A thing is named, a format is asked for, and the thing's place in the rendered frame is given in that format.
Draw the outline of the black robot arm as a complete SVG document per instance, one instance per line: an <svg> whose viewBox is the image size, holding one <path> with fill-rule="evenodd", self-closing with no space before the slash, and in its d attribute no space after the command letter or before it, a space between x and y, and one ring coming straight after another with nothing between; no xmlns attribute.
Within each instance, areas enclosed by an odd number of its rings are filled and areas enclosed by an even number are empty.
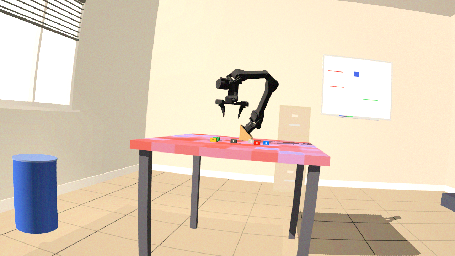
<svg viewBox="0 0 455 256"><path fill-rule="evenodd" d="M232 77L235 79L233 80ZM268 71L243 71L241 69L235 69L226 78L220 77L216 81L216 88L223 89L223 90L239 90L239 84L244 82L247 79L266 79L265 82L265 91L260 100L260 103L257 106L257 109L252 110L251 116L249 118L250 122L243 126L243 128L249 134L257 128L259 130L261 128L261 124L264 118L264 110L269 102L271 94L275 92L277 87L279 86L279 82L272 77ZM225 97L225 102L227 103L234 103L238 101L237 94L231 95L228 94Z"/></svg>

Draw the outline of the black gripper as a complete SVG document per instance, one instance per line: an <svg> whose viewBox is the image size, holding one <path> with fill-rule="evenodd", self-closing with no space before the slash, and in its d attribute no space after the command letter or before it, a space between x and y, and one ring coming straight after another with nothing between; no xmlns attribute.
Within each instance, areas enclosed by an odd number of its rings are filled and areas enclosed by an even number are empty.
<svg viewBox="0 0 455 256"><path fill-rule="evenodd" d="M237 94L237 96L238 96L238 91L229 90L228 94L231 94L231 95ZM225 115L225 106L223 104L237 104L237 105L240 105L239 113L238 113L238 119L239 119L240 114L243 111L243 109L246 108L246 106L249 107L249 102L248 101L241 101L241 102L237 101L236 103L228 103L228 102L226 103L222 99L216 99L215 100L215 104L218 104L218 106L220 106L220 108L222 110L223 118L224 118L224 115Z"/></svg>

